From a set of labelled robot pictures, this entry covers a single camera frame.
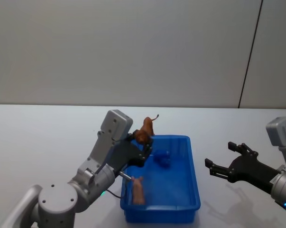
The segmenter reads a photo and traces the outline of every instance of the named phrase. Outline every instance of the cable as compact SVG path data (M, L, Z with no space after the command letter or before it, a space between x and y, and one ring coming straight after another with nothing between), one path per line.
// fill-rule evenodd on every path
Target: cable
M106 191L109 192L112 196L115 196L116 198L119 198L119 199L122 199L125 196L125 195L124 196L118 196L108 189Z
M112 191L110 191L109 189L107 189L106 191L109 192L112 196L114 196L114 197L116 197L118 199L122 199L122 198L124 198L127 195L128 182L129 181L126 180L126 182L125 182L125 194L123 196L118 196L118 195L114 194Z

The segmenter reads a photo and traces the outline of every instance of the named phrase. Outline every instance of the gray robot arm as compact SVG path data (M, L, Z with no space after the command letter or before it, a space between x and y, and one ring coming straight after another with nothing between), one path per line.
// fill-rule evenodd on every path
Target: gray robot arm
M278 117L269 122L266 130L271 144L279 147L286 162L286 117ZM286 169L281 166L280 170L281 173L271 180L273 183L271 197L286 210Z
M126 165L143 166L150 155L152 141L143 151L131 144L132 123L119 110L108 111L98 140L77 174L65 184L32 186L0 227L30 228L37 222L39 228L73 228L75 214L86 210L117 176L131 179L122 172Z
M278 117L266 125L273 146L278 146L286 162L286 117ZM286 210L286 168L273 169L257 160L258 152L246 144L229 142L228 149L240 153L226 168L205 159L210 175L227 179L229 182L246 181L271 195L275 202Z

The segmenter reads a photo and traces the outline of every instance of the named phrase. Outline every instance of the white table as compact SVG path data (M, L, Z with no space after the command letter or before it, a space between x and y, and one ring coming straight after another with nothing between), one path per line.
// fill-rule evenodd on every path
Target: white table
M228 183L209 175L204 159L229 166L238 156L227 143L246 143L259 160L274 168L285 163L271 146L266 124L286 110L117 107L130 116L132 130L146 116L155 134L191 138L201 208L193 224L127 224L120 201L106 193L77 214L76 228L286 228L286 212L263 191L246 182ZM67 182L90 154L97 131L116 107L0 105L0 221L33 184ZM120 193L121 178L111 190Z

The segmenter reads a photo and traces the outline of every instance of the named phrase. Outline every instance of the gray wall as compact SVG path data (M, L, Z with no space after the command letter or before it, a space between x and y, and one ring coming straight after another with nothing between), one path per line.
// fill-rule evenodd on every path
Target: gray wall
M286 0L264 0L241 107L286 108Z
M0 103L237 107L260 0L0 0Z

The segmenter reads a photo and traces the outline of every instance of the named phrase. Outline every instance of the black cable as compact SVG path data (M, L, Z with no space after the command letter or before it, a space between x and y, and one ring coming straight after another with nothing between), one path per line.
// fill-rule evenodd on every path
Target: black cable
M112 191L110 191L110 190L106 190L107 192L109 192L112 196L115 196L116 198L119 198L119 199L122 199L122 198L124 198L124 196L118 196L118 195L116 195L116 194L114 194Z
M255 39L256 39L256 34L257 34L257 29L258 29L258 21L260 19L262 5L263 5L263 0L261 0L260 9L258 11L257 24L256 24L256 28L255 28L255 33L254 33L253 39L252 39L252 44L251 44L251 48L250 48L250 54L249 54L249 58L248 58L248 63L247 63L247 67L246 67L246 72L245 72L245 77L244 77L244 82L243 82L243 86L242 86L242 91L241 91L241 96L240 96L238 108L240 108L240 105L241 105L242 95L243 95L243 91L244 91L244 85L245 85L245 82L246 82L246 77L247 77L248 68L249 68L249 64L250 64L250 59L251 59L251 54L252 54L252 50L253 50L253 45L254 45Z
M109 189L107 189L106 191L109 192L112 196L114 196L114 197L116 197L118 199L122 199L122 198L124 198L127 195L128 182L129 181L126 180L126 182L125 182L125 194L123 196L118 196L118 195L114 194L112 191L110 191Z

